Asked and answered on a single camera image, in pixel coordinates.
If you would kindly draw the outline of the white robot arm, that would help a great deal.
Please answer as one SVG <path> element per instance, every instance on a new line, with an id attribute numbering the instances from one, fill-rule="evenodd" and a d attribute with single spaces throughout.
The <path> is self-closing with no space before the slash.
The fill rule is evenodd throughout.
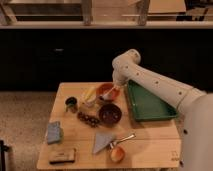
<path id="1" fill-rule="evenodd" d="M 178 171 L 213 171 L 213 93 L 147 70 L 140 61 L 135 49 L 115 57 L 113 83 L 133 80 L 185 116 Z"/>

